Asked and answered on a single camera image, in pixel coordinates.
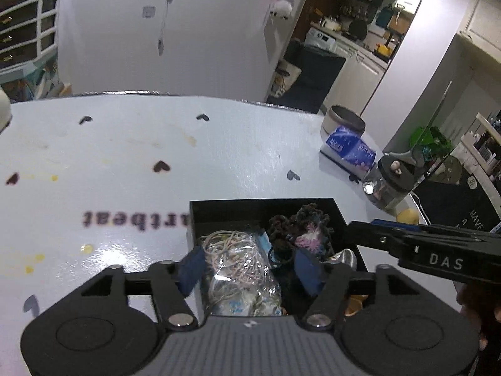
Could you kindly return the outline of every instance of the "plastic bag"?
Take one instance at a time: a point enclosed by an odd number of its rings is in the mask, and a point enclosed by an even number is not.
[[[281,315],[279,285],[271,273],[259,236],[218,231],[204,241],[209,309],[214,315]]]
[[[376,152],[344,126],[339,126],[329,136],[320,151],[360,179],[372,168],[376,159]]]

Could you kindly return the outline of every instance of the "white plush toy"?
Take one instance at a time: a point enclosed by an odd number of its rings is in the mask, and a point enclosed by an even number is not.
[[[292,4],[287,0],[277,0],[270,5],[270,14],[274,17],[289,19],[292,14]]]

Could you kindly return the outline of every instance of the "washing machine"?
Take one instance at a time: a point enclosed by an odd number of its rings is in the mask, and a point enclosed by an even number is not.
[[[311,27],[306,34],[305,45],[316,46],[322,50],[334,52],[336,50],[336,39],[330,35]]]

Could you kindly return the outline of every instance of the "glass jar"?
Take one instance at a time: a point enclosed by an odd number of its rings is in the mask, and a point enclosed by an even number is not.
[[[393,209],[414,188],[414,177],[398,159],[383,155],[364,178],[362,188],[379,209]]]

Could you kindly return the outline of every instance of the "metal screw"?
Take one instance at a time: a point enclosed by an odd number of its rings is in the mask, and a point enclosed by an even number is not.
[[[313,314],[308,317],[306,322],[311,326],[314,326],[315,328],[324,328],[326,326],[329,326],[332,321],[327,315]]]
[[[189,314],[174,314],[169,317],[169,322],[174,326],[188,326],[193,322],[193,317]]]

